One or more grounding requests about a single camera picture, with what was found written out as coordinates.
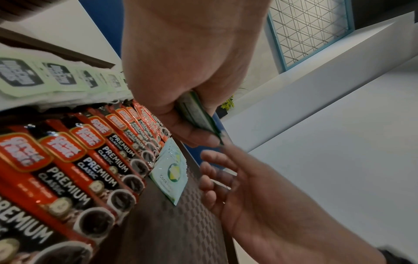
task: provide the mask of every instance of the orange label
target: orange label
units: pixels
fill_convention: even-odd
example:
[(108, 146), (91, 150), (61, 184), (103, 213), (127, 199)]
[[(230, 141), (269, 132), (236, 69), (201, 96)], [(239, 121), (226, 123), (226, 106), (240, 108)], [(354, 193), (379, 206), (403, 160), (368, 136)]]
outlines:
[(128, 128), (125, 123), (123, 123), (123, 121), (115, 114), (108, 114), (106, 118), (115, 124), (115, 126), (117, 126), (120, 130), (125, 130)]
[(134, 121), (132, 116), (125, 109), (116, 109), (116, 112), (118, 112), (128, 123), (132, 123)]
[(90, 150), (96, 149), (105, 143), (105, 139), (91, 125), (84, 124), (83, 127), (73, 127), (70, 132), (84, 146)]
[(25, 133), (1, 135), (0, 157), (21, 172), (39, 170), (53, 160), (34, 138)]
[(69, 134), (64, 132), (58, 132), (54, 136), (44, 137), (39, 142), (64, 162), (76, 161), (87, 153), (85, 148)]
[(113, 129), (106, 124), (100, 117), (89, 117), (91, 124), (105, 137), (113, 133)]
[(128, 109), (129, 112), (131, 113), (131, 115), (133, 117), (135, 117), (136, 119), (139, 119), (140, 118), (139, 114), (132, 107), (127, 107), (126, 109)]

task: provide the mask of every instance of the hand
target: hand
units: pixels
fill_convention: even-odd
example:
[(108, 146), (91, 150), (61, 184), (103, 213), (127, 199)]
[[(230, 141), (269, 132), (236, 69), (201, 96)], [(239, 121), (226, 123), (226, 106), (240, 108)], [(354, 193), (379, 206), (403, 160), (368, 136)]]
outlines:
[(377, 249), (270, 166), (231, 144), (223, 150), (225, 154), (212, 150), (201, 154), (206, 161), (200, 165), (202, 203), (258, 263), (385, 264)]
[(124, 0), (124, 74), (135, 99), (194, 147), (219, 139), (180, 118), (175, 100), (194, 90), (212, 116), (239, 87), (270, 0)]

